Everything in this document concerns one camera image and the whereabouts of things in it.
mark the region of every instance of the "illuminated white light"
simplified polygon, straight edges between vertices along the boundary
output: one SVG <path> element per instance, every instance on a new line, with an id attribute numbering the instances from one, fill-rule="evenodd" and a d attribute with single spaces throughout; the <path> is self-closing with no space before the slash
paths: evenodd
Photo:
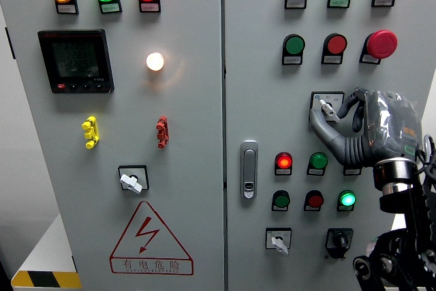
<path id="1" fill-rule="evenodd" d="M 165 63 L 164 56 L 158 52 L 151 53 L 146 60 L 147 67 L 152 71 L 159 71 Z"/>

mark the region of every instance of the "red terminal block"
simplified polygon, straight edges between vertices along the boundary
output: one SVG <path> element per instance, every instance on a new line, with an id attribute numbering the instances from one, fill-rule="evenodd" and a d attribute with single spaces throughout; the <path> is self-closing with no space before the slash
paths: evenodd
<path id="1" fill-rule="evenodd" d="M 292 156 L 290 153 L 278 153 L 275 156 L 274 175 L 292 174 Z"/>
<path id="2" fill-rule="evenodd" d="M 156 124 L 157 129 L 157 139 L 159 143 L 157 146 L 162 149 L 170 141 L 170 134 L 168 133 L 168 121 L 165 116 L 160 116 Z"/>

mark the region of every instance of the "yellow terminal block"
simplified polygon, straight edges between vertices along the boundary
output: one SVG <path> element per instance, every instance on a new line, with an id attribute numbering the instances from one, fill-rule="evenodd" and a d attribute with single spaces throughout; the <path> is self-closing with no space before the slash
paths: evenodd
<path id="1" fill-rule="evenodd" d="M 89 140 L 85 147 L 92 149 L 99 142 L 100 137 L 97 129 L 97 119 L 94 116 L 90 116 L 82 124 L 82 129 L 85 130 L 84 138 Z"/>

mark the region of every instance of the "digital meter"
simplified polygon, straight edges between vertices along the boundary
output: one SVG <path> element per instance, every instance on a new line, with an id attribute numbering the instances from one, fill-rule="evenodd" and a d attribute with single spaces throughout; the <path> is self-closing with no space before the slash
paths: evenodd
<path id="1" fill-rule="evenodd" d="M 53 93 L 114 91 L 103 29 L 39 31 L 38 38 Z"/>

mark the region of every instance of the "gray metal panel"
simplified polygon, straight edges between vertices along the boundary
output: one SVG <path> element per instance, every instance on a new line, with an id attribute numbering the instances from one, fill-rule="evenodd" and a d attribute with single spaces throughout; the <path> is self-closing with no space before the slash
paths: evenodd
<path id="1" fill-rule="evenodd" d="M 123 13 L 108 15 L 97 0 L 78 0 L 78 16 L 56 14 L 53 0 L 1 4 L 84 290 L 222 290 L 221 0 L 161 0 L 161 14 L 121 0 Z M 37 38 L 43 29 L 105 29 L 115 92 L 52 94 Z M 166 59 L 157 74 L 145 66 L 151 52 Z M 92 150 L 81 128 L 89 115 L 101 134 Z M 170 130 L 164 149 L 161 115 Z M 121 191 L 117 168 L 129 164 L 147 165 L 149 191 Z M 193 258 L 193 276 L 111 272 L 110 254 L 143 200 Z M 165 249 L 158 238 L 155 251 Z"/>
<path id="2" fill-rule="evenodd" d="M 418 102 L 423 112 L 436 67 L 434 16 L 436 0 L 396 0 L 393 8 L 371 8 L 371 0 L 351 0 L 347 10 L 327 9 L 327 0 L 308 0 L 305 10 L 284 10 L 284 0 L 225 0 L 228 262 L 229 290 L 360 290 L 352 270 L 355 256 L 367 243 L 388 231 L 393 216 L 379 210 L 381 196 L 371 169 L 360 177 L 343 177 L 342 167 L 308 126 L 312 91 L 344 91 L 354 87 L 385 89 Z M 399 46 L 381 65 L 359 64 L 365 38 L 380 29 L 396 33 Z M 283 39 L 301 35 L 306 42 L 303 65 L 282 66 Z M 348 40 L 343 64 L 321 65 L 327 35 Z M 350 135 L 350 122 L 339 124 Z M 239 193 L 239 147 L 259 144 L 258 194 L 243 200 Z M 275 177 L 275 155 L 294 158 L 292 176 Z M 306 175 L 309 157 L 327 154 L 324 177 Z M 275 191 L 291 197 L 288 212 L 272 212 Z M 320 190 L 321 212 L 304 212 L 305 195 Z M 338 213 L 339 192 L 357 195 L 354 212 Z M 291 227 L 288 257 L 264 249 L 265 228 Z M 353 228 L 345 260 L 325 258 L 327 229 Z"/>

